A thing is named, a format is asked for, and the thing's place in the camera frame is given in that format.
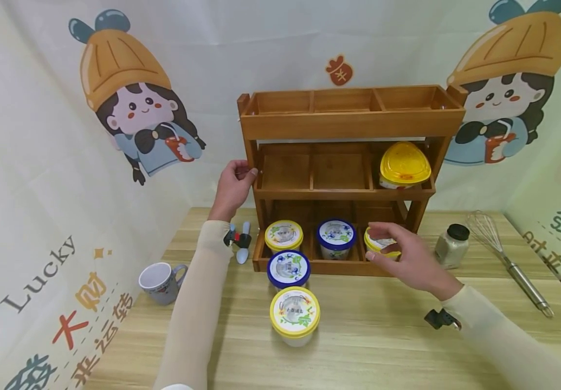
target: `hat pompom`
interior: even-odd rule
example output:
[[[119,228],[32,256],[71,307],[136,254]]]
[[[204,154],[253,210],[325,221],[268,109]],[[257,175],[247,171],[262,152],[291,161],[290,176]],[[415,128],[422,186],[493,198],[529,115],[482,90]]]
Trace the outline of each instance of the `hat pompom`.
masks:
[[[89,37],[95,33],[94,29],[75,17],[68,22],[68,30],[70,30],[70,34],[75,40],[85,44],[89,41]]]
[[[131,21],[123,12],[117,9],[107,9],[98,14],[94,27],[96,31],[112,29],[126,33],[131,28]]]
[[[524,14],[525,10],[518,1],[498,0],[488,12],[488,17],[494,24],[502,24]]]
[[[527,10],[528,14],[532,12],[555,12],[559,14],[561,12],[561,0],[537,0]]]

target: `yellow-lidded yogurt cup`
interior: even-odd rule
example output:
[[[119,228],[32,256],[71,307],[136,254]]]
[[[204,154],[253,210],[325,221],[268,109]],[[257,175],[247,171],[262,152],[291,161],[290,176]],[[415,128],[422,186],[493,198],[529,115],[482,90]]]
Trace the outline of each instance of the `yellow-lidded yogurt cup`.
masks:
[[[428,180],[431,174],[428,159],[412,142],[396,142],[380,161],[380,186],[386,189],[407,189]]]
[[[306,345],[320,321],[315,295],[304,287],[281,290],[269,305],[269,319],[282,340],[292,346]]]
[[[265,244],[275,255],[283,250],[300,250],[304,233],[297,222],[281,220],[271,223],[265,230]]]
[[[368,251],[376,252],[377,254],[379,254],[380,251],[386,248],[387,246],[391,244],[395,244],[396,241],[392,238],[372,239],[369,236],[370,229],[371,229],[370,227],[367,227],[367,230],[365,230],[365,245],[367,246]],[[383,255],[386,257],[397,257],[401,255],[401,252],[395,251]]]

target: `yellow knit hat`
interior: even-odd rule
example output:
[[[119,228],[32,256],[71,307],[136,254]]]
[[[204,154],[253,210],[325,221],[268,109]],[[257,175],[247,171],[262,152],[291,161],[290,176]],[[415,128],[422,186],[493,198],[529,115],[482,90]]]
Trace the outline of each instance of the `yellow knit hat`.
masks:
[[[80,72],[87,105],[93,111],[121,87],[132,83],[147,82],[172,89],[152,53],[131,34],[115,29],[100,30],[89,37]]]
[[[533,12],[495,26],[481,36],[447,79],[448,85],[513,73],[553,76],[561,66],[561,17]]]

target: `yogurt cup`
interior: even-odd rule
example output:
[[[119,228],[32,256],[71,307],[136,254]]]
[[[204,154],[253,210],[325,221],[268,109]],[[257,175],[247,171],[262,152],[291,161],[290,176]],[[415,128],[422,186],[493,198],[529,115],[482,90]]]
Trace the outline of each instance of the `yogurt cup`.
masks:
[[[317,241],[324,259],[345,260],[356,239],[354,226],[338,218],[321,222],[317,227]]]
[[[306,288],[285,288],[276,294],[269,305],[269,319],[286,344],[304,346],[313,337],[319,324],[319,302]]]
[[[276,291],[289,287],[303,287],[311,275],[308,258],[295,250],[284,250],[267,262],[267,277]]]
[[[367,227],[367,230],[365,230],[365,245],[367,246],[367,251],[372,251],[379,254],[380,251],[386,248],[387,246],[396,243],[396,241],[392,238],[371,239],[371,237],[369,237],[370,229],[371,229],[370,227]],[[397,257],[401,255],[401,252],[395,251],[382,255],[386,257]]]
[[[303,239],[302,227],[289,220],[276,221],[265,230],[265,244],[274,255],[284,250],[300,250]]]
[[[432,175],[428,159],[415,144],[396,142],[384,152],[380,161],[380,186],[403,190],[421,184]]]

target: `black clip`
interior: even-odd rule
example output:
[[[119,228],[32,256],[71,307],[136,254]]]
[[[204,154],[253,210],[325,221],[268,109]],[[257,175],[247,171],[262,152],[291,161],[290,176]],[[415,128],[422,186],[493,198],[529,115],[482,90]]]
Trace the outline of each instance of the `black clip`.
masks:
[[[441,329],[443,325],[449,326],[454,325],[454,328],[461,329],[462,325],[460,322],[452,316],[450,313],[441,309],[441,311],[436,311],[435,309],[430,310],[427,315],[423,318],[428,324],[432,325],[435,329]]]
[[[224,244],[230,246],[230,242],[233,242],[239,248],[247,248],[250,246],[250,242],[252,242],[252,236],[244,233],[239,234],[235,230],[230,230],[224,236]]]

